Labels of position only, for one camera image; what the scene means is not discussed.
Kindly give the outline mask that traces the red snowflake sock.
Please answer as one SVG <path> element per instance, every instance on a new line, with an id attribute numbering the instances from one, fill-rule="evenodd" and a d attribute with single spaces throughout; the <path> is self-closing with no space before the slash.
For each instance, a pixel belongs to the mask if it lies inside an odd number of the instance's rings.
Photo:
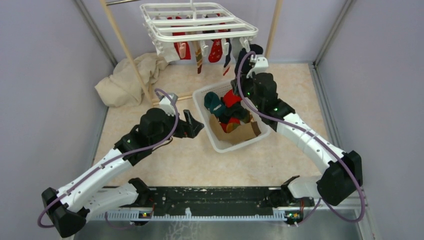
<path id="1" fill-rule="evenodd" d="M 217 30 L 218 33 L 224 33 L 226 32 L 225 29 L 218 29 Z M 213 34 L 216 33 L 215 30 L 207 30 L 204 33 L 206 34 Z M 208 60 L 210 63 L 217 63 L 223 55 L 223 50 L 222 50 L 222 42 L 221 39 L 213 39 L 212 40 L 212 45 L 210 47 L 210 53 L 208 56 Z"/>

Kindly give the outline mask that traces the white plastic laundry basket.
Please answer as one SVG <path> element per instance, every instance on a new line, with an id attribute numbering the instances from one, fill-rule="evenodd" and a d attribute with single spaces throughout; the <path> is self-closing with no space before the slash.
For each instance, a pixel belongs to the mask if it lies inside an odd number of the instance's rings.
<path id="1" fill-rule="evenodd" d="M 271 133 L 271 128 L 268 127 L 265 123 L 263 123 L 259 115 L 250 110 L 246 106 L 245 102 L 242 100 L 240 103 L 236 103 L 232 107 L 226 108 L 225 112 L 220 117 L 215 117 L 213 114 L 210 113 L 209 110 L 204 107 L 204 97 L 208 92 L 216 93 L 221 100 L 221 97 L 223 97 L 229 90 L 232 90 L 232 87 L 231 82 L 227 80 L 197 89 L 193 92 L 192 95 L 195 106 L 200 114 L 202 121 L 204 122 L 205 131 L 209 137 L 212 147 L 218 153 L 226 153 L 229 151 L 246 147 L 250 144 L 253 144 L 266 138 Z M 230 133 L 240 125 L 247 124 L 250 122 L 257 122 L 261 130 L 261 134 L 256 138 L 235 145 L 232 145 L 225 141 L 220 141 L 213 134 L 210 128 L 210 116 L 213 116 L 218 119 L 218 122 L 226 133 Z"/>

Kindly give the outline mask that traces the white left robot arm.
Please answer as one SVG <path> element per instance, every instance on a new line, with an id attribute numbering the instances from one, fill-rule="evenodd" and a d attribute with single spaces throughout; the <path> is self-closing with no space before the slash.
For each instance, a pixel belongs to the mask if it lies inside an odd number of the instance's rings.
<path id="1" fill-rule="evenodd" d="M 120 187 L 104 187 L 151 155 L 163 142 L 173 137 L 195 138 L 204 124 L 194 119 L 187 109 L 183 114 L 185 120 L 160 108 L 149 109 L 141 116 L 139 124 L 118 140 L 102 160 L 59 189 L 44 190 L 41 194 L 43 214 L 49 217 L 59 235 L 71 237 L 93 217 L 118 207 L 150 207 L 151 191 L 138 177 Z"/>

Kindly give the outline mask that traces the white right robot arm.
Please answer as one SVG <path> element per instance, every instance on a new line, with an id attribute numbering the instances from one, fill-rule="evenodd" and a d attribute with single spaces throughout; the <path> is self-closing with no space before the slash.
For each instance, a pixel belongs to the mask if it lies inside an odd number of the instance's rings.
<path id="1" fill-rule="evenodd" d="M 318 176 L 294 176 L 282 186 L 281 199 L 295 206 L 301 198 L 321 198 L 339 205 L 363 185 L 362 158 L 331 144 L 309 127 L 295 109 L 278 97 L 277 83 L 271 73 L 259 73 L 230 82 L 233 93 L 247 99 L 261 121 L 276 133 L 291 140 L 318 168 Z"/>

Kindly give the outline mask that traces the brown striped sock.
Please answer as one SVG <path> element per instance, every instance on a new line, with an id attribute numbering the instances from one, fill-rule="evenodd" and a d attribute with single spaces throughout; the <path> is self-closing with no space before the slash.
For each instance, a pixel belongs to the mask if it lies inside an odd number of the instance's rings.
<path id="1" fill-rule="evenodd" d="M 194 47 L 195 47 L 195 59 L 196 59 L 196 65 L 197 65 L 197 73 L 200 74 L 202 72 L 202 66 L 203 66 L 203 54 L 202 54 L 200 42 L 195 41 Z"/>

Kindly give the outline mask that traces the navy red sock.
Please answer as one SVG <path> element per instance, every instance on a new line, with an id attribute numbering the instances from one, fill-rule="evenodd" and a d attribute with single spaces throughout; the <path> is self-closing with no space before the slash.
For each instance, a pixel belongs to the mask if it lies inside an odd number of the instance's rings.
<path id="1" fill-rule="evenodd" d="M 229 38 L 225 40 L 225 46 L 226 46 L 226 54 L 225 54 L 225 62 L 223 65 L 223 72 L 222 72 L 223 76 L 225 76 L 230 70 L 232 44 Z"/>

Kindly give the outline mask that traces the red plain sock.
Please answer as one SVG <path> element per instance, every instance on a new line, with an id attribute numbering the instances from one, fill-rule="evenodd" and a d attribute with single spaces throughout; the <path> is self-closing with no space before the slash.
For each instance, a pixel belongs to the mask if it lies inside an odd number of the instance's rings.
<path id="1" fill-rule="evenodd" d="M 168 16 L 167 20 L 181 20 L 182 18 L 180 16 Z M 172 36 L 184 36 L 186 35 L 185 32 L 172 32 Z M 176 52 L 179 56 L 180 60 L 191 60 L 191 52 L 190 52 L 190 46 L 187 41 L 183 42 L 174 42 L 174 47 L 176 49 Z"/>

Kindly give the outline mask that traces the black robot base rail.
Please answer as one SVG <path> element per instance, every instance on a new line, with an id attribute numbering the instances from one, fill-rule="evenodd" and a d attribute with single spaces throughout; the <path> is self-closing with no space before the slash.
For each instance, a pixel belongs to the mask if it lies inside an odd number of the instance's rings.
<path id="1" fill-rule="evenodd" d="M 312 197 L 293 198 L 281 187 L 183 187 L 150 189 L 147 202 L 124 205 L 97 216 L 109 221 L 283 221 L 301 222 L 316 209 Z"/>

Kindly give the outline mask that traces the white plastic sock hanger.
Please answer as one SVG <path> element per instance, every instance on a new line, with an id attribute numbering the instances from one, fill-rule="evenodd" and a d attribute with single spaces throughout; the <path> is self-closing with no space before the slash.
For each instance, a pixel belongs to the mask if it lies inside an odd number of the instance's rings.
<path id="1" fill-rule="evenodd" d="M 191 41 L 199 41 L 204 46 L 207 40 L 232 38 L 241 38 L 241 44 L 247 46 L 259 31 L 215 2 L 143 3 L 139 8 L 144 18 L 143 25 L 155 47 L 158 42 Z M 170 16 L 181 19 L 167 19 Z M 204 33 L 208 30 L 216 33 Z M 173 32 L 184 32 L 185 35 L 172 36 Z"/>

